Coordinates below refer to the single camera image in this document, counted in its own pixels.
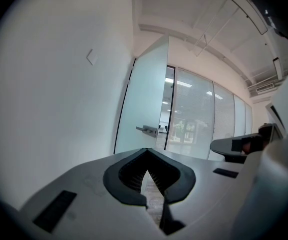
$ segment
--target frosted glass door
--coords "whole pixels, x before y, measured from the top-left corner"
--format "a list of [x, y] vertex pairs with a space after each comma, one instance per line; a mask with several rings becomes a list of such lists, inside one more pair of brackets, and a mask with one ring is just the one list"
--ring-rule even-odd
[[158, 129], [168, 57], [168, 35], [147, 48], [136, 60], [119, 122], [115, 153], [153, 148], [155, 137], [136, 129]]
[[243, 100], [234, 95], [235, 98], [235, 136], [245, 135], [246, 129], [246, 110]]

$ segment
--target white ceiling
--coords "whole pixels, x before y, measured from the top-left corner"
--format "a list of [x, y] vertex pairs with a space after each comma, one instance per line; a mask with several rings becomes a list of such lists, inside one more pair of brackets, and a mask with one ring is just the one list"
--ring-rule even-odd
[[[139, 16], [141, 24], [153, 25], [153, 21], [147, 19], [161, 19], [167, 22], [167, 28], [178, 31], [178, 26], [182, 26], [183, 32], [198, 39], [201, 33], [207, 28], [209, 22], [216, 14], [224, 0], [142, 0], [142, 10]], [[231, 0], [227, 0], [220, 10], [211, 27], [206, 32], [209, 40], [224, 25], [228, 18], [233, 15], [237, 6]], [[272, 33], [275, 44], [278, 46], [280, 59], [283, 66], [288, 69], [288, 40]], [[239, 60], [245, 66], [242, 72], [246, 76], [254, 76], [267, 71], [258, 77], [253, 78], [253, 83], [261, 81], [263, 77], [276, 73], [273, 59], [274, 55], [266, 37], [261, 35], [252, 21], [240, 9], [229, 21], [229, 23], [216, 36], [216, 41], [210, 46], [216, 49], [216, 44], [220, 43], [225, 51], [225, 56], [235, 63]]]

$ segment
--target glass door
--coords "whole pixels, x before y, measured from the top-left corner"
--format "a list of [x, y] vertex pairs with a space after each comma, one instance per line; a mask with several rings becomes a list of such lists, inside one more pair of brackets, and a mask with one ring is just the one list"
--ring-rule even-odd
[[165, 149], [168, 130], [169, 130], [169, 120], [173, 102], [173, 90], [174, 90], [174, 73], [175, 68], [167, 66], [165, 85], [164, 85], [164, 94], [162, 102], [162, 110], [159, 119], [159, 128], [155, 148]]
[[177, 68], [166, 150], [207, 159], [214, 129], [213, 83]]
[[114, 153], [155, 147], [165, 85], [168, 41], [168, 35], [162, 36], [135, 62]]

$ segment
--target glass partition wall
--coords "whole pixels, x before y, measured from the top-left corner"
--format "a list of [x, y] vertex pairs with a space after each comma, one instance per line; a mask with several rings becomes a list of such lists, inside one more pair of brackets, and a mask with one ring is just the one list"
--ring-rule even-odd
[[[156, 148], [201, 159], [223, 159], [210, 150], [210, 143], [252, 133], [251, 106], [185, 69], [176, 67], [174, 75], [174, 79], [169, 75], [165, 78], [165, 88], [168, 84], [173, 88], [173, 99], [163, 101]], [[171, 91], [164, 90], [164, 97], [169, 98]]]

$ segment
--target doorway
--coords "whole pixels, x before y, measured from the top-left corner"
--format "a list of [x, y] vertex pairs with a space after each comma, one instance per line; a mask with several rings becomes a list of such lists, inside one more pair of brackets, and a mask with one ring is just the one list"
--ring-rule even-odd
[[127, 85], [114, 153], [154, 148], [160, 121], [168, 60], [168, 35], [136, 60]]
[[170, 116], [173, 104], [174, 75], [175, 75], [175, 68], [172, 66], [167, 66], [162, 109], [160, 113], [159, 128], [155, 145], [155, 148], [157, 149], [163, 149], [163, 150], [166, 149], [166, 143], [170, 125]]

